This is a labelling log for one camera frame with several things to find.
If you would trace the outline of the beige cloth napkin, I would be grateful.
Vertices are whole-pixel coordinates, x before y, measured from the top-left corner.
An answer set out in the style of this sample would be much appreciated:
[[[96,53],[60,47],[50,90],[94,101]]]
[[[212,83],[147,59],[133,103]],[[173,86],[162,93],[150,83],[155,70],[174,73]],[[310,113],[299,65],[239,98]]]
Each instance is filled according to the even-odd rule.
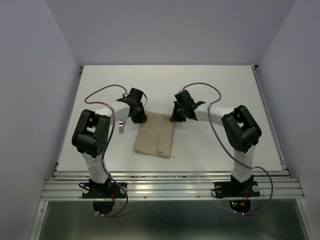
[[[172,156],[175,123],[168,114],[148,111],[136,136],[134,151],[139,154],[169,159]]]

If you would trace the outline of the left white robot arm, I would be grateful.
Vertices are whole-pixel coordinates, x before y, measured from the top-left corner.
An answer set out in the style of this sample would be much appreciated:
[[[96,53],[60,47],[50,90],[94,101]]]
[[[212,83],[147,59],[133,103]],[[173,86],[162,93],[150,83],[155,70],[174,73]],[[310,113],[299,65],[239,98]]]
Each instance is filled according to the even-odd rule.
[[[109,146],[116,123],[130,118],[135,124],[145,123],[148,119],[142,98],[144,92],[131,88],[129,93],[121,97],[113,104],[102,101],[84,102],[88,105],[101,105],[98,110],[84,109],[76,124],[71,138],[71,144],[76,147],[85,160],[89,171],[89,180],[94,185],[94,191],[100,197],[106,197],[111,193],[111,179],[109,171],[104,163],[105,152]]]

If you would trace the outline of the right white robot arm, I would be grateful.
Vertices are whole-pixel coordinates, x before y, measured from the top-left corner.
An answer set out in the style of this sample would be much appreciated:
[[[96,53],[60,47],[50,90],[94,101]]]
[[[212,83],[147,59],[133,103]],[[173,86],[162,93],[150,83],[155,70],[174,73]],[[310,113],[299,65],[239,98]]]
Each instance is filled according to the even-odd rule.
[[[229,108],[214,106],[204,101],[195,102],[187,90],[176,93],[174,97],[174,108],[170,121],[185,122],[190,119],[210,123],[218,142],[234,161],[231,176],[235,180],[230,182],[231,192],[235,195],[242,195],[248,190],[246,181],[252,177],[253,153],[262,136],[262,130],[248,108],[244,105]],[[215,125],[224,128],[234,154],[231,154],[222,143]]]

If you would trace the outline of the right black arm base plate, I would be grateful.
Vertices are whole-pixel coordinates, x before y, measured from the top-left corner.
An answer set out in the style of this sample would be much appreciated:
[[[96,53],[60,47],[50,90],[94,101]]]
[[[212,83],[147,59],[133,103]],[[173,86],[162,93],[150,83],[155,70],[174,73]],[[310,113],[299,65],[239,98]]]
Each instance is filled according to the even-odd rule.
[[[231,181],[220,181],[214,183],[211,195],[217,199],[259,197],[260,191],[256,181],[249,184],[235,183]]]

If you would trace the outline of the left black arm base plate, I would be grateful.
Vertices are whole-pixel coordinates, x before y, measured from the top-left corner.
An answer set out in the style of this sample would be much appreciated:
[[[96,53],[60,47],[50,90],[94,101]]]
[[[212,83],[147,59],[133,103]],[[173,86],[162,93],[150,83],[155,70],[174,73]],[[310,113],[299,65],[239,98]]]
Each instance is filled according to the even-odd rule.
[[[95,182],[80,182],[83,199],[125,199],[126,194],[114,182],[106,184]]]

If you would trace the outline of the silver fork teal handle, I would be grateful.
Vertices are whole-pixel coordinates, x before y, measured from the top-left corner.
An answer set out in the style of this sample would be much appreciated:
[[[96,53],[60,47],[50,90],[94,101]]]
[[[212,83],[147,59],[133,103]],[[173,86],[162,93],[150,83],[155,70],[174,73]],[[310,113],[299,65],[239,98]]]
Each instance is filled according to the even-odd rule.
[[[118,133],[123,134],[126,122],[124,120],[120,120],[118,124]]]

